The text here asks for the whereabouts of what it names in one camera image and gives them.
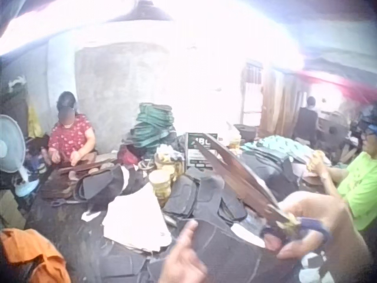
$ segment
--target person in green shirt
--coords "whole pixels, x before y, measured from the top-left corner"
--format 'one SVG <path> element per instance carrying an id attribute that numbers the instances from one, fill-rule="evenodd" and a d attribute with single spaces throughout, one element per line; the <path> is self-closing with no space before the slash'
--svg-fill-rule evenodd
<path id="1" fill-rule="evenodd" d="M 320 176 L 326 193 L 346 202 L 358 231 L 377 218 L 377 125 L 370 124 L 362 140 L 363 152 L 347 169 L 328 168 L 319 156 L 309 164 Z"/>

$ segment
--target table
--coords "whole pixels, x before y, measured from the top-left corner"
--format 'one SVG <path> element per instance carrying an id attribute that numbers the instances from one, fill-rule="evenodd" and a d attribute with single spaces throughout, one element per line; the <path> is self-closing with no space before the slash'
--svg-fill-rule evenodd
<path id="1" fill-rule="evenodd" d="M 102 282 L 98 259 L 113 243 L 103 237 L 101 223 L 106 212 L 90 222 L 81 220 L 87 204 L 50 206 L 40 194 L 32 205 L 25 229 L 35 229 L 62 253 L 72 282 Z"/>

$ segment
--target green material stack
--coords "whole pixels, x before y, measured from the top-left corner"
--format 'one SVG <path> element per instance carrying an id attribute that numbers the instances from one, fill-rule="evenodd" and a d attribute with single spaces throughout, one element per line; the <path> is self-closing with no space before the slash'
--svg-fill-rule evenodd
<path id="1" fill-rule="evenodd" d="M 131 139 L 134 147 L 146 148 L 148 156 L 153 155 L 159 145 L 169 144 L 176 137 L 170 106 L 140 103 L 136 120 L 139 123 L 131 130 Z"/>

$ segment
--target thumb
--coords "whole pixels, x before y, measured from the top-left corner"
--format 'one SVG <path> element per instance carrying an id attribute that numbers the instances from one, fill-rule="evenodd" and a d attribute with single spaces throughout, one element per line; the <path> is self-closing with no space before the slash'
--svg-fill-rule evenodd
<path id="1" fill-rule="evenodd" d="M 309 252 L 318 249 L 323 242 L 323 235 L 310 231 L 303 239 L 289 242 L 277 255 L 279 259 L 301 258 Z"/>

